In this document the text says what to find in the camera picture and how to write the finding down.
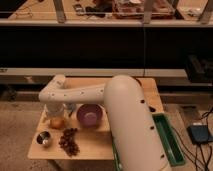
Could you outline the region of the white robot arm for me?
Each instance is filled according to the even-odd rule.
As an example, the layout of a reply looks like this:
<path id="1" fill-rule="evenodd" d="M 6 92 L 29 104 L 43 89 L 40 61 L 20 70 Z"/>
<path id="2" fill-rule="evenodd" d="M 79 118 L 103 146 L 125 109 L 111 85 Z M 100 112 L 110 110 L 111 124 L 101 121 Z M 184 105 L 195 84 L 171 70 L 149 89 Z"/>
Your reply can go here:
<path id="1" fill-rule="evenodd" d="M 55 76 L 39 93 L 48 111 L 53 103 L 103 103 L 122 171 L 172 171 L 140 84 L 117 75 L 99 85 L 64 89 Z"/>

